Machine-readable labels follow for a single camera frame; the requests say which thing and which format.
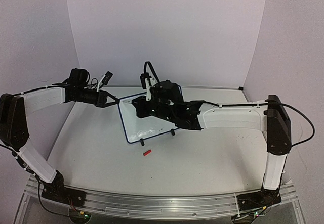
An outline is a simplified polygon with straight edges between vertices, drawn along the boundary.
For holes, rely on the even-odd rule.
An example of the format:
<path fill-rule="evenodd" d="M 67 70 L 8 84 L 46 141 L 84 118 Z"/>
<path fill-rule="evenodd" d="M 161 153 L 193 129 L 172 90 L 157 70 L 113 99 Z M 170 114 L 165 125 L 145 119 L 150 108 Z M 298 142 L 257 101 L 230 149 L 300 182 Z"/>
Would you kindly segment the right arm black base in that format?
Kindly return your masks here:
<path fill-rule="evenodd" d="M 263 186 L 260 190 L 240 194 L 237 197 L 239 210 L 246 211 L 252 209 L 258 209 L 262 207 L 269 207 L 273 204 L 279 204 L 281 202 L 280 187 L 275 190 L 265 189 Z"/>

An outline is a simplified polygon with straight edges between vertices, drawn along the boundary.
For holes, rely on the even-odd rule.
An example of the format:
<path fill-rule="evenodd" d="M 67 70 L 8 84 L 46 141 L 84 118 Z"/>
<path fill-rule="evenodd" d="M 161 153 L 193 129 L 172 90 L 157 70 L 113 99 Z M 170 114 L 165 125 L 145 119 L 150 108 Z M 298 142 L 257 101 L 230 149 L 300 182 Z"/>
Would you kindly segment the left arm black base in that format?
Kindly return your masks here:
<path fill-rule="evenodd" d="M 44 181 L 41 181 L 41 183 L 43 184 L 41 196 L 45 199 L 69 204 L 73 208 L 82 207 L 85 203 L 85 191 L 65 186 L 64 177 L 59 171 L 56 171 L 56 175 L 51 183 L 46 183 Z"/>

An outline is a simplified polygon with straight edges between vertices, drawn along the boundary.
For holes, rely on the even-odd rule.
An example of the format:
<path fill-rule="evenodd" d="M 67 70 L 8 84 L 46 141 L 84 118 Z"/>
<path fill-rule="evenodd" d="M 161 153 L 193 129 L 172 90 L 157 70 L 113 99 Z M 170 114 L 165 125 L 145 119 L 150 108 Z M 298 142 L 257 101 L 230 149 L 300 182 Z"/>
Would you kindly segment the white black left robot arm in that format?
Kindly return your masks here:
<path fill-rule="evenodd" d="M 73 68 L 63 82 L 1 95 L 1 146 L 11 151 L 22 168 L 41 182 L 50 184 L 48 192 L 57 201 L 64 201 L 68 190 L 62 186 L 60 173 L 34 145 L 30 134 L 37 129 L 31 123 L 40 112 L 69 103 L 79 102 L 97 108 L 117 105 L 119 99 L 103 90 L 112 76 L 108 71 L 97 82 L 90 83 L 86 69 Z"/>

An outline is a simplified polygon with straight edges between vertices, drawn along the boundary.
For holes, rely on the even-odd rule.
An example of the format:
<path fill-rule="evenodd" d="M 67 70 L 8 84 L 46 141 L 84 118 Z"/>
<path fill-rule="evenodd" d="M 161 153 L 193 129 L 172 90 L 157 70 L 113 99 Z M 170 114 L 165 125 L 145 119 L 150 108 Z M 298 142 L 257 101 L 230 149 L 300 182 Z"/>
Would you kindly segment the red marker cap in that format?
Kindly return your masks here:
<path fill-rule="evenodd" d="M 152 151 L 149 149 L 149 150 L 147 150 L 147 151 L 145 151 L 144 153 L 143 153 L 143 156 L 147 156 L 148 154 L 150 154 Z"/>

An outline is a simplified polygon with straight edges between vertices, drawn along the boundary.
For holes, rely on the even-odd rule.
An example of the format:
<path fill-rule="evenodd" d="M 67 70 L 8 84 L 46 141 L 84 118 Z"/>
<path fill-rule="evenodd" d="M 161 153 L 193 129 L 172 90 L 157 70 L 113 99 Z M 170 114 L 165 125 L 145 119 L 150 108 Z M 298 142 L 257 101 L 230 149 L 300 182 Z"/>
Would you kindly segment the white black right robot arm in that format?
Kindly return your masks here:
<path fill-rule="evenodd" d="M 185 130 L 244 128 L 266 133 L 267 162 L 262 188 L 277 190 L 292 148 L 291 121 L 276 95 L 265 101 L 221 104 L 185 101 L 177 84 L 168 80 L 147 84 L 146 96 L 131 101 L 138 118 L 155 117 Z"/>

